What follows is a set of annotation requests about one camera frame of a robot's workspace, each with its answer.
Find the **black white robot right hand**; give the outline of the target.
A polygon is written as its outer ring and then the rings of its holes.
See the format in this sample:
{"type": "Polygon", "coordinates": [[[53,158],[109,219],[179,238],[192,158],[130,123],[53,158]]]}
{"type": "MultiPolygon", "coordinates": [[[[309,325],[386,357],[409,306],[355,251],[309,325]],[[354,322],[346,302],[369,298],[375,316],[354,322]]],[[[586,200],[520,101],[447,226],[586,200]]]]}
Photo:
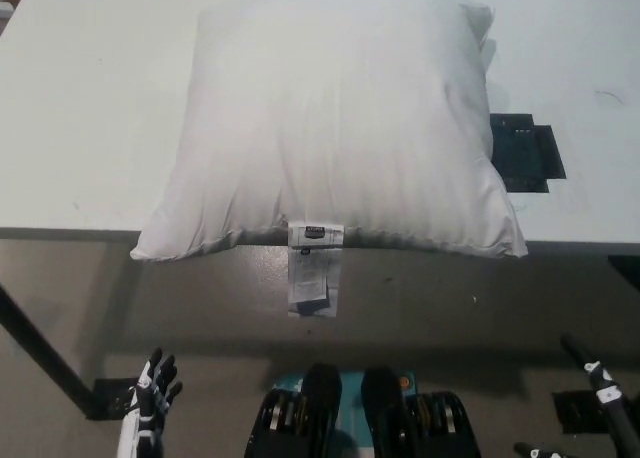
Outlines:
{"type": "Polygon", "coordinates": [[[562,432],[607,434],[618,457],[639,455],[639,399],[628,398],[601,360],[575,337],[560,343],[587,376],[590,388],[555,393],[553,402],[562,432]]]}

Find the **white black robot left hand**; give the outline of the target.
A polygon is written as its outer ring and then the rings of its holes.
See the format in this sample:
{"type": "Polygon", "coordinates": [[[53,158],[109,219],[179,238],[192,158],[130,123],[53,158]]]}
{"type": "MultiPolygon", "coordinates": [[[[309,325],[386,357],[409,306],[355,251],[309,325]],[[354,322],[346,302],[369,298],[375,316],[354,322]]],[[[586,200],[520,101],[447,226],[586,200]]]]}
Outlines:
{"type": "Polygon", "coordinates": [[[156,348],[135,385],[129,388],[130,400],[121,423],[117,458],[164,456],[167,415],[183,390],[183,383],[176,380],[177,374],[175,357],[164,357],[162,350],[156,348]]]}

